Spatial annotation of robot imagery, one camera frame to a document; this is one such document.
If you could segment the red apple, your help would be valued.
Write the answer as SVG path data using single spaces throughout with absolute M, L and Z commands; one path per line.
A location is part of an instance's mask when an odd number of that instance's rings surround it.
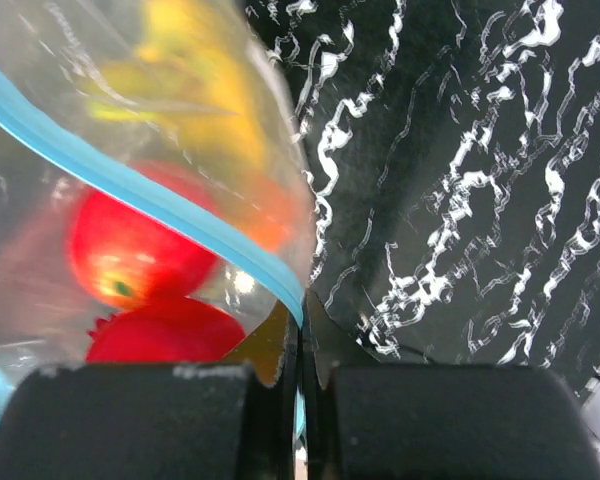
M 213 252 L 93 187 L 78 197 L 66 241 L 76 281 L 121 310 L 189 295 L 219 263 Z
M 186 297 L 97 318 L 88 335 L 88 363 L 216 362 L 246 338 L 232 316 Z

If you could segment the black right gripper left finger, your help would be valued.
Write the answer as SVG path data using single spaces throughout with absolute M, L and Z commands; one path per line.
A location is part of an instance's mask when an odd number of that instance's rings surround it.
M 291 479 L 299 330 L 284 306 L 211 364 L 49 364 L 0 418 L 0 479 Z

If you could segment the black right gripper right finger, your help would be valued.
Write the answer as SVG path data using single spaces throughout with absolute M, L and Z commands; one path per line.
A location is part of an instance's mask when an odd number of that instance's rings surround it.
M 305 296 L 312 479 L 600 479 L 579 405 L 529 366 L 382 363 Z

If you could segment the yellow banana bunch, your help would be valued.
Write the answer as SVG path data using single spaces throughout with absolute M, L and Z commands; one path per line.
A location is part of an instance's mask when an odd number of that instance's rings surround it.
M 131 56 L 104 63 L 83 89 L 97 120 L 148 121 L 193 153 L 239 158 L 262 169 L 269 140 L 259 119 L 246 47 L 249 30 L 226 1 L 144 1 Z

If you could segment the clear zip top bag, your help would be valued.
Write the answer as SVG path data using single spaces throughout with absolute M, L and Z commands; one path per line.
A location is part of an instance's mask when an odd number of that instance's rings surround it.
M 142 2 L 0 1 L 0 417 L 30 371 L 84 360 L 94 321 L 131 310 L 97 300 L 68 263 L 67 230 L 87 187 L 219 257 L 195 292 L 154 300 L 196 299 L 245 333 L 277 305 L 304 321 L 316 243 L 308 166 L 286 82 L 242 2 L 226 1 L 249 30 L 246 55 L 266 100 L 264 168 L 193 153 L 148 121 L 87 112 L 85 82 L 139 42 Z

